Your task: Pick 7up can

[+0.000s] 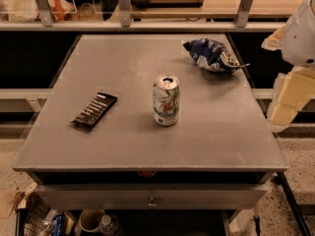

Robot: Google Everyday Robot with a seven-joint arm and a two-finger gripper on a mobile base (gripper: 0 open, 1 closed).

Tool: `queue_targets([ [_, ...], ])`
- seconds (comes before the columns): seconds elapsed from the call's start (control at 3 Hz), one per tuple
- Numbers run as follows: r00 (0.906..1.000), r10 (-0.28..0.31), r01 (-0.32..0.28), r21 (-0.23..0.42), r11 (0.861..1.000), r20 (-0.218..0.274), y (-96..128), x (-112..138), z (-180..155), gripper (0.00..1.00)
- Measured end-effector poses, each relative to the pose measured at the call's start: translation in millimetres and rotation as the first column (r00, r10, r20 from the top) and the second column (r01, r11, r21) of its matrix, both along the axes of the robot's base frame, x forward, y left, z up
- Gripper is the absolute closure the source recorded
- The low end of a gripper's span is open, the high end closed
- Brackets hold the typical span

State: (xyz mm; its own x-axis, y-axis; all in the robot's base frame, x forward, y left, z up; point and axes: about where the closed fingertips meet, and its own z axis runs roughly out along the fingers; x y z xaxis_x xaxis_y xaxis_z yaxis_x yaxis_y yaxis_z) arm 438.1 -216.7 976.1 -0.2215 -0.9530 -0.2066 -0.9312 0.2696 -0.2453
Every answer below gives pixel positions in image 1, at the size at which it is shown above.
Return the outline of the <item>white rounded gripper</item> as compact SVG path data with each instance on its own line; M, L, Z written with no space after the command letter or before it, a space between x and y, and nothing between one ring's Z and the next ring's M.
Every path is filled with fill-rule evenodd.
M284 28L265 38L261 47L282 50L283 59L294 65L275 79L267 112L270 131L281 132L315 95L315 70L307 68L315 67L315 0L303 0Z

